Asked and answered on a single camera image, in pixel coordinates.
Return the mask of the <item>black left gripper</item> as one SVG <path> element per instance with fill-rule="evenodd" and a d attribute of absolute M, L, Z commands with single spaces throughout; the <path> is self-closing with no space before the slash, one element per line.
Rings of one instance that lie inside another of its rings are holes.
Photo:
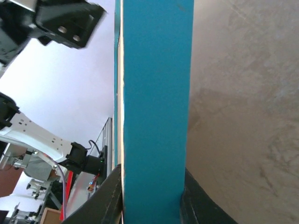
<path fill-rule="evenodd" d="M 105 9 L 86 0 L 2 0 L 0 64 L 8 67 L 31 39 L 85 48 Z"/>

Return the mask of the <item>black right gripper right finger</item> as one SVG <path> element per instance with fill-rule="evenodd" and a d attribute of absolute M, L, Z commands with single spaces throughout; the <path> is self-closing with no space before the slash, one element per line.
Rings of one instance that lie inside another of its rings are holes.
<path fill-rule="evenodd" d="M 182 224 L 237 224 L 217 205 L 185 170 L 184 192 L 180 200 L 180 222 Z"/>

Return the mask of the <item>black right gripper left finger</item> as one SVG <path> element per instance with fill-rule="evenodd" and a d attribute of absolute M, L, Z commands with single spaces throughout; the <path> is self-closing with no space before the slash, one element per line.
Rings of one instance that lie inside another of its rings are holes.
<path fill-rule="evenodd" d="M 121 164 L 118 164 L 91 198 L 63 224 L 119 224 L 122 209 Z"/>

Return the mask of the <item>blue wooden picture frame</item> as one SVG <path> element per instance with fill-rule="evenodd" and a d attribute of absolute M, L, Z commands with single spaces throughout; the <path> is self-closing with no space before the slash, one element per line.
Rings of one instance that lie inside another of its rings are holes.
<path fill-rule="evenodd" d="M 184 191 L 192 0 L 115 3 L 115 161 L 125 224 L 178 224 Z"/>

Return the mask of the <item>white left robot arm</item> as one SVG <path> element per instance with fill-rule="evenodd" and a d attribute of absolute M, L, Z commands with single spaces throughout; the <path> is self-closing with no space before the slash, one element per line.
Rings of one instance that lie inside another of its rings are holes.
<path fill-rule="evenodd" d="M 42 45 L 57 42 L 69 48 L 86 47 L 105 9 L 85 0 L 3 0 L 0 3 L 0 69 L 5 71 L 37 39 Z M 31 121 L 13 99 L 0 96 L 0 139 L 34 149 L 41 158 L 75 174 L 102 175 L 105 160 L 88 155 L 76 142 L 63 140 Z"/>

